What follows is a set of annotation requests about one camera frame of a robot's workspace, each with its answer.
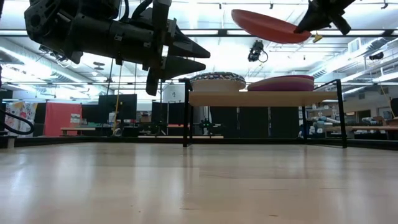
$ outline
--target red partition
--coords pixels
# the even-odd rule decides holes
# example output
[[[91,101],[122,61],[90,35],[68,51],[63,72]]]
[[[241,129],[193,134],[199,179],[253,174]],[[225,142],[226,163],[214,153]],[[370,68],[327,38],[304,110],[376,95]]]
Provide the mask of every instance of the red partition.
[[[72,128],[78,124],[71,124],[71,114],[80,114],[80,104],[68,103],[47,103],[45,110],[44,135],[45,136],[60,136],[62,135],[61,128]],[[69,131],[68,134],[76,135],[76,132]]]

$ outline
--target metal table leg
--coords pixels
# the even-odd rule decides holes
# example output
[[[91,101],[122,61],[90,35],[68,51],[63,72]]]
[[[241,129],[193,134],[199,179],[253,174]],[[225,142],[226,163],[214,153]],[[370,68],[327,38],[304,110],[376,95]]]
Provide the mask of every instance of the metal table leg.
[[[340,114],[340,128],[341,128],[341,146],[343,149],[347,148],[347,133],[346,133],[346,121],[344,116],[344,103],[343,103],[343,91],[341,89],[341,80],[336,81],[337,84],[337,97],[338,97],[338,110]]]

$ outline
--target red disc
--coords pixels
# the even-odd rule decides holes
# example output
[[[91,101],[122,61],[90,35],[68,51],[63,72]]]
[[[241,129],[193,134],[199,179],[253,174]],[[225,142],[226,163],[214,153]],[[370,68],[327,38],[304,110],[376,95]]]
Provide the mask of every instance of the red disc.
[[[307,40],[311,33],[295,34],[297,26],[270,16],[240,9],[232,10],[232,19],[246,32],[280,44],[296,44]]]

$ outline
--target wooden tabletop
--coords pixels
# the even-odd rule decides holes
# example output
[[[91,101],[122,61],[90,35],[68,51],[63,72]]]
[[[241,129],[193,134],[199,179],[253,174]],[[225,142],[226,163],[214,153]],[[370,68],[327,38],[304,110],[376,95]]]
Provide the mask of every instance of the wooden tabletop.
[[[305,106],[336,99],[334,91],[190,92],[192,106]]]
[[[61,128],[61,131],[95,131],[95,128]]]

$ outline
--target wooden floor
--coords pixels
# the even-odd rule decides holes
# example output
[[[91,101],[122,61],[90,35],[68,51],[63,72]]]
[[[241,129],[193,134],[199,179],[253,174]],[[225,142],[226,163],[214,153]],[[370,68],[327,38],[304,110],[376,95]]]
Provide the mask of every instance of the wooden floor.
[[[398,152],[86,143],[0,153],[0,223],[398,223]]]

